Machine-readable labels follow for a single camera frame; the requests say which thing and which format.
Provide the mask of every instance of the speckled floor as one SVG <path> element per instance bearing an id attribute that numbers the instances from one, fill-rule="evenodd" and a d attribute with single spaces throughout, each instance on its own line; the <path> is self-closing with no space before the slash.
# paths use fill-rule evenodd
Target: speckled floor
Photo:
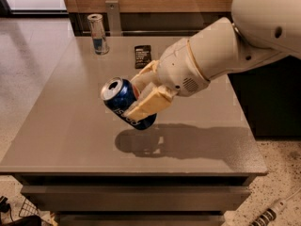
<path id="1" fill-rule="evenodd" d="M 0 160 L 72 37 L 68 19 L 0 18 Z M 258 140 L 258 146 L 269 174 L 251 184 L 251 196 L 225 214 L 223 226 L 247 226 L 301 186 L 301 141 Z M 24 202 L 21 187 L 12 177 L 0 176 L 0 196 L 8 198 L 13 218 Z M 2 220 L 9 222 L 9 214 L 2 214 Z M 301 193 L 269 225 L 301 226 Z"/>

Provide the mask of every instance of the soda can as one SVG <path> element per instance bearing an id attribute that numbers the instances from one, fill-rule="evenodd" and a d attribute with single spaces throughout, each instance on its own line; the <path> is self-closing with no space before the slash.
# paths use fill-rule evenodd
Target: soda can
<path id="1" fill-rule="evenodd" d="M 126 121 L 137 130 L 149 128 L 156 120 L 157 114 L 150 115 L 146 119 L 133 121 L 123 116 L 130 105 L 137 100 L 138 90 L 126 79 L 119 77 L 110 79 L 101 90 L 101 98 L 104 104 L 118 117 Z"/>
<path id="2" fill-rule="evenodd" d="M 94 50 L 97 55 L 104 55 L 109 52 L 105 31 L 103 27 L 103 16 L 101 14 L 90 14 L 87 16 L 88 26 L 91 31 Z"/>

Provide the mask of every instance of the table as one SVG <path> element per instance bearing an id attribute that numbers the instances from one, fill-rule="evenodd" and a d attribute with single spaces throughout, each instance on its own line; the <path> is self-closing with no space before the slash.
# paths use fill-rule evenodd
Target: table
<path id="1" fill-rule="evenodd" d="M 98 56 L 91 38 L 74 38 L 0 173 L 14 175 L 39 209 L 65 215 L 63 225 L 117 217 L 220 225 L 223 212 L 237 209 L 250 194 L 247 186 L 267 173 L 228 77 L 175 98 L 145 131 L 120 120 L 100 98 L 108 79 L 138 72 L 135 46 L 151 45 L 158 59 L 178 39 L 109 37 L 109 53 Z"/>

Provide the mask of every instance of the hand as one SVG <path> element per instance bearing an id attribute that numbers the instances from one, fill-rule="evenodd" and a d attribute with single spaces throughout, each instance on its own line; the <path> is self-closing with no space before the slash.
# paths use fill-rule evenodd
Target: hand
<path id="1" fill-rule="evenodd" d="M 140 94 L 137 101 L 124 112 L 125 117 L 140 121 L 171 105 L 178 91 L 160 83 L 157 76 L 158 64 L 158 60 L 152 61 L 131 80 L 132 86 Z"/>

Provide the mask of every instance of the can lid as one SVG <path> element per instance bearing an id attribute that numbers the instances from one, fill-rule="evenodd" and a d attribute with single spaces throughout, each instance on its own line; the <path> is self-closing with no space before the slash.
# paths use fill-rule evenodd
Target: can lid
<path id="1" fill-rule="evenodd" d="M 114 98 L 122 89 L 123 80 L 119 77 L 110 79 L 106 82 L 101 91 L 101 98 L 108 101 Z"/>
<path id="2" fill-rule="evenodd" d="M 102 16 L 102 14 L 97 14 L 97 13 L 95 13 L 95 14 L 90 14 L 90 15 L 88 15 L 88 16 L 87 16 L 87 19 L 88 19 L 89 21 L 91 21 L 91 22 L 96 22 L 96 21 L 102 20 L 102 19 L 103 19 L 103 16 Z"/>

